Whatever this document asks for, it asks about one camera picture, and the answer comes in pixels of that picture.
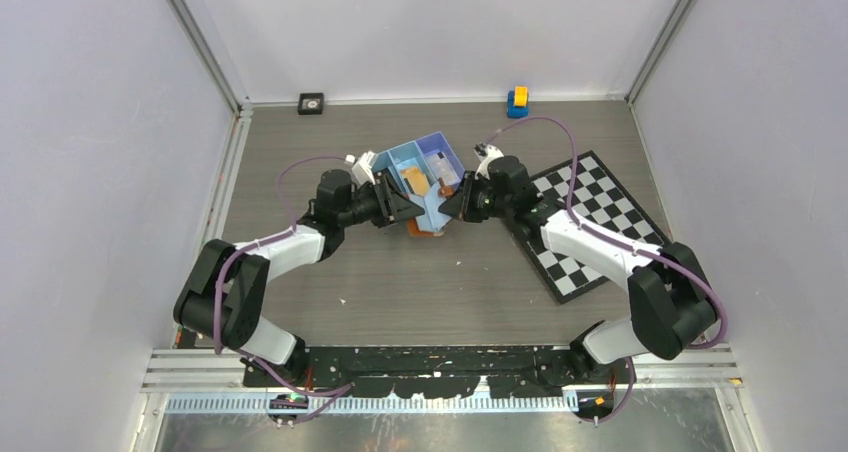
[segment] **metal floor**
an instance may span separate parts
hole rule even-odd
[[[665,216],[636,126],[624,102],[532,104],[572,128],[581,151],[593,149],[663,229]],[[385,150],[444,132],[466,167],[473,145],[508,123],[503,104],[329,105],[321,116],[294,107],[257,108],[236,181],[224,239],[278,232],[288,218],[275,190],[287,165],[315,155]],[[568,139],[534,123],[501,136],[505,154],[531,174],[570,157]],[[321,161],[292,171],[283,190],[298,216],[314,197]],[[411,238],[405,227],[360,225],[330,259],[269,284],[263,314],[320,345],[562,344],[601,319],[627,312],[623,291],[607,283],[558,306],[499,221],[452,222],[444,236]]]
[[[642,389],[598,428],[570,412],[326,416],[277,429],[263,415],[169,414],[158,451],[722,452],[733,445],[712,389]]]

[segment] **black and white checkerboard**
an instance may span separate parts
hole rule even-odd
[[[571,161],[568,160],[532,177],[544,196],[565,202]],[[577,182],[572,200],[574,211],[592,222],[631,239],[656,245],[668,238],[648,214],[591,150],[577,158]],[[521,247],[536,266],[554,298],[561,304],[577,298],[607,281],[606,277],[571,257],[549,250],[536,250],[529,242]]]

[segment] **white object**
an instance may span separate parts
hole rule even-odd
[[[542,242],[551,252],[568,255],[605,275],[616,285],[627,288],[627,278],[636,267],[644,267],[652,261],[640,255],[605,242],[586,229],[593,230],[623,242],[639,250],[659,253],[660,247],[638,242],[624,235],[601,227],[575,213],[582,226],[578,227],[568,213],[560,210],[542,226]],[[636,337],[630,317],[605,322],[589,332],[583,340],[583,346],[598,363],[609,364],[622,357],[644,354],[648,350]]]
[[[309,400],[309,408],[297,412],[307,414],[323,406],[329,399],[315,397]],[[478,387],[470,396],[450,399],[425,399],[415,394],[409,399],[401,399],[394,393],[382,399],[361,399],[342,397],[324,409],[322,414],[486,414],[486,413],[525,413],[525,412],[577,412],[579,403],[577,391],[563,389],[560,397],[509,397],[493,399],[488,390]]]
[[[483,151],[483,155],[480,155],[476,150],[474,153],[477,155],[477,158],[480,159],[480,166],[477,167],[477,174],[482,175],[485,178],[489,178],[489,164],[495,160],[503,157],[503,152],[501,149],[495,147],[494,145],[488,144],[486,145],[485,150]]]
[[[237,248],[242,248],[252,243],[254,242],[241,242],[235,245]],[[298,226],[293,236],[266,246],[260,246],[247,252],[247,254],[259,255],[271,262],[268,269],[268,282],[270,282],[301,265],[318,262],[323,250],[324,236],[311,227],[301,225]],[[293,334],[260,316],[256,330],[253,331],[247,343],[242,346],[242,350],[280,365],[289,360],[296,341],[297,339]]]
[[[584,229],[591,227],[593,230],[607,237],[614,238],[641,250],[648,250],[655,253],[660,250],[656,245],[630,239],[594,224],[576,213],[575,215],[580,223],[585,223],[586,225],[582,228],[578,227],[564,210],[560,210],[548,219],[548,223],[541,229],[542,242],[545,244],[545,247],[551,252],[574,257],[608,277],[624,290],[627,290],[627,277],[630,276],[633,269],[637,266],[650,264],[651,259],[634,256],[632,252],[607,243],[591,235]]]
[[[586,334],[583,347],[599,364],[610,364],[622,357],[648,352],[633,332],[630,317],[599,325]]]
[[[290,332],[259,317],[259,324],[250,339],[241,346],[245,352],[277,365],[285,364],[294,351],[297,339]]]
[[[235,246],[240,249],[252,243],[254,242],[239,242]],[[318,262],[323,251],[324,236],[311,227],[299,225],[293,236],[261,246],[247,253],[265,257],[271,262],[268,269],[268,282],[270,282],[301,265]]]
[[[359,160],[353,164],[350,171],[353,173],[353,178],[359,185],[365,185],[366,182],[374,183],[374,163],[377,162],[377,154],[373,151],[368,151],[359,157]]]
[[[444,152],[430,154],[425,159],[427,160],[427,165],[430,166],[430,170],[436,177],[441,178],[449,185],[459,183],[460,177],[457,175],[456,170],[454,170],[453,165],[451,165],[450,160],[448,160]]]

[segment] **gray table surface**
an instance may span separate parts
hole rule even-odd
[[[663,229],[665,217],[633,118],[623,102],[531,104],[533,115],[564,120],[580,151],[592,149]],[[294,107],[257,108],[233,192],[224,238],[248,241],[288,226],[277,174],[301,158],[359,155],[442,131],[466,167],[473,145],[509,123],[503,104],[329,105],[321,116]],[[570,157],[552,124],[501,136],[531,174]],[[334,161],[305,164],[284,181],[297,215]],[[438,238],[405,227],[347,229],[328,260],[273,281],[263,314],[316,345],[564,344],[601,319],[627,313],[625,293],[606,283],[559,306],[500,221],[452,222]]]

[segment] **small black square object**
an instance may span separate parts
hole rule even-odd
[[[583,205],[586,207],[586,209],[589,211],[590,214],[592,212],[597,212],[597,211],[601,210],[601,204],[599,204],[598,201],[595,200],[594,197],[587,200],[586,202],[583,202]]]
[[[561,279],[561,278],[565,277],[566,275],[568,275],[568,274],[565,273],[565,270],[559,264],[554,264],[554,265],[548,267],[548,273],[551,274],[551,278],[554,279],[554,280]]]
[[[615,205],[615,204],[610,204],[610,205],[604,207],[604,212],[606,212],[607,215],[609,215],[612,218],[615,218],[615,217],[618,217],[619,215],[621,215],[621,209],[619,209],[618,206]]]
[[[548,182],[550,182],[551,185],[559,185],[565,182],[565,179],[560,174],[552,174],[548,176]]]
[[[588,190],[593,197],[597,197],[604,193],[603,187],[598,185],[597,182],[592,182],[591,184],[586,185],[586,190]]]
[[[589,283],[589,279],[586,277],[586,274],[584,274],[580,269],[569,274],[568,278],[571,279],[571,282],[574,283],[575,287],[582,287]]]
[[[612,189],[612,190],[608,191],[607,195],[610,196],[610,199],[612,199],[613,202],[615,202],[617,200],[621,200],[621,199],[624,198],[624,194],[621,193],[621,191],[618,190],[618,189]]]
[[[300,94],[297,101],[299,115],[321,115],[324,112],[324,93]]]

